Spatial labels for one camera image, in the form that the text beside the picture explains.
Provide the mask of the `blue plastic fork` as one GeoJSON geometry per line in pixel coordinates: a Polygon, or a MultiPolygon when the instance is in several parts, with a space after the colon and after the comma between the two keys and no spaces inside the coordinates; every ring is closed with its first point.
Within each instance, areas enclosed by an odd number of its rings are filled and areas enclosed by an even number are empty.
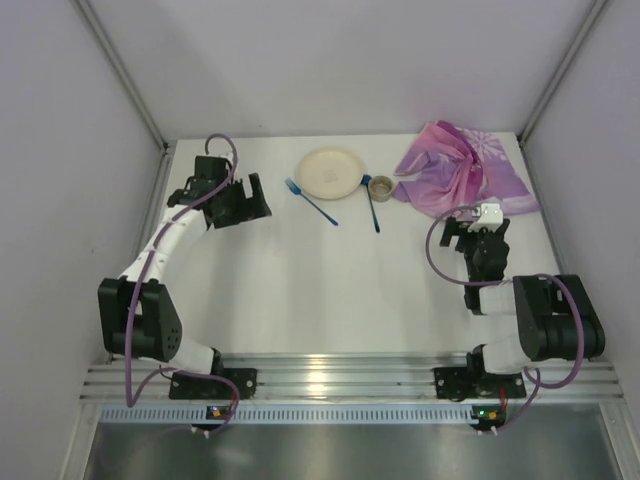
{"type": "Polygon", "coordinates": [[[318,211],[325,219],[327,219],[333,226],[338,226],[339,223],[331,217],[328,213],[326,213],[322,208],[320,208],[314,201],[312,201],[307,195],[302,192],[302,189],[291,179],[286,178],[285,184],[287,188],[296,196],[302,198],[307,203],[309,203],[316,211],[318,211]]]}

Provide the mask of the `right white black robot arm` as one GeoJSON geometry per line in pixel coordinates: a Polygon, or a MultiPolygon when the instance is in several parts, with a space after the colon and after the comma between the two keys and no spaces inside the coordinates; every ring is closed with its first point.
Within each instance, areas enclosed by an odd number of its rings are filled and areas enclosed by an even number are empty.
{"type": "Polygon", "coordinates": [[[605,331],[577,275],[504,277],[510,247],[501,224],[480,218],[446,219],[439,245],[456,239],[468,280],[461,285],[464,303],[476,316],[513,320],[515,330],[478,345],[467,354],[467,368],[476,377],[511,375],[552,359],[579,361],[601,356],[605,331]]]}

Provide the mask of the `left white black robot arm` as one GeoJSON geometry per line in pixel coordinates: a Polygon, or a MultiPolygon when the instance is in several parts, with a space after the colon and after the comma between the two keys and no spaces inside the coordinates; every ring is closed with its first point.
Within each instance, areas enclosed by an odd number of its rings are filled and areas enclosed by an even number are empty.
{"type": "Polygon", "coordinates": [[[135,261],[119,277],[101,282],[98,304],[108,352],[198,374],[222,373],[220,352],[186,336],[169,282],[208,231],[272,214],[259,175],[248,176],[247,195],[232,169],[228,155],[197,156],[194,174],[170,195],[158,228],[135,261]]]}

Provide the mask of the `purple pink printed cloth mat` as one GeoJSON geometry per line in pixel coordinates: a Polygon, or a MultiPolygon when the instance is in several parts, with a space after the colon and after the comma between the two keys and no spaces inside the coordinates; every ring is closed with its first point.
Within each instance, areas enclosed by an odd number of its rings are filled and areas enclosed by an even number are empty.
{"type": "Polygon", "coordinates": [[[539,210],[495,134],[446,121],[425,125],[394,175],[393,197],[431,217],[482,202],[499,204],[506,215],[539,210]]]}

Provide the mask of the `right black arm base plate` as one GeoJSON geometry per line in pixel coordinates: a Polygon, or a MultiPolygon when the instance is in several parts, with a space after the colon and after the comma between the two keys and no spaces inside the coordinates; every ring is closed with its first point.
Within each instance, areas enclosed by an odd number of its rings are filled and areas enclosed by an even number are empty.
{"type": "Polygon", "coordinates": [[[523,399],[526,388],[521,374],[495,375],[474,373],[467,367],[433,369],[438,399],[462,402],[467,399],[523,399]]]}

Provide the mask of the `cream round plate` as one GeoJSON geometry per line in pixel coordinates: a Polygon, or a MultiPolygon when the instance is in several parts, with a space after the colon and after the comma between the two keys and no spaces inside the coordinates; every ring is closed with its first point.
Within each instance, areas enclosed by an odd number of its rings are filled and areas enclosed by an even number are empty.
{"type": "Polygon", "coordinates": [[[295,182],[306,193],[321,200],[338,200],[360,185],[366,166],[353,151],[320,147],[309,151],[295,168],[295,182]]]}

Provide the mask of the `blue plastic spoon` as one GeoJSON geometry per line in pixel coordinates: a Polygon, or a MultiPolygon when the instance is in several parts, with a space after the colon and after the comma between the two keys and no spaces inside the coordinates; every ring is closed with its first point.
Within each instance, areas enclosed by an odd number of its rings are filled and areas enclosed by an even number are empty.
{"type": "Polygon", "coordinates": [[[378,218],[375,212],[375,208],[373,205],[373,199],[371,196],[371,192],[369,190],[369,183],[371,181],[372,177],[368,174],[364,174],[361,180],[361,184],[364,186],[365,192],[367,194],[367,198],[368,198],[368,202],[369,202],[369,206],[370,206],[370,211],[371,211],[371,215],[372,215],[372,220],[373,220],[373,225],[374,225],[374,229],[376,233],[380,233],[380,225],[378,222],[378,218]]]}

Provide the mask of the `small beige cup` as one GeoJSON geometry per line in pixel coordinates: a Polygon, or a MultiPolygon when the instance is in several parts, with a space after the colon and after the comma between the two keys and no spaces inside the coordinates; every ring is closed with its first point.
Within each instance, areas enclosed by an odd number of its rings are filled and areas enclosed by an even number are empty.
{"type": "Polygon", "coordinates": [[[384,203],[388,201],[395,190],[395,183],[386,176],[373,176],[368,182],[368,192],[375,202],[384,203]]]}

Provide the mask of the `aluminium rail frame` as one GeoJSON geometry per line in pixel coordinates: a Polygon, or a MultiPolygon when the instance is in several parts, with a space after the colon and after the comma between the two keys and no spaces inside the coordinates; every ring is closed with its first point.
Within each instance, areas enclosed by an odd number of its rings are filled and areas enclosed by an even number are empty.
{"type": "MultiPolygon", "coordinates": [[[[442,403],[436,398],[437,367],[465,366],[464,353],[444,354],[299,354],[232,355],[225,367],[254,368],[255,403],[442,403]]],[[[571,364],[551,360],[540,368],[542,379],[555,382],[571,364]]],[[[83,403],[124,403],[124,360],[89,367],[80,400],[83,403]]],[[[145,386],[140,403],[169,400],[169,381],[155,377],[145,386]]],[[[613,365],[603,359],[587,361],[572,383],[559,390],[540,390],[538,403],[573,404],[624,400],[613,365]]]]}

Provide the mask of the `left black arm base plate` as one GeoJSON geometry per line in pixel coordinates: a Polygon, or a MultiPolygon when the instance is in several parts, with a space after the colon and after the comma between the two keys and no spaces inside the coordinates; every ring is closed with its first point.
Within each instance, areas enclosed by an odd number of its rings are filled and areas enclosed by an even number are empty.
{"type": "MultiPolygon", "coordinates": [[[[240,400],[254,396],[257,375],[258,370],[253,368],[224,368],[222,373],[223,378],[237,387],[240,400]]],[[[221,381],[175,373],[168,396],[171,400],[231,400],[235,393],[231,386],[221,381]]]]}

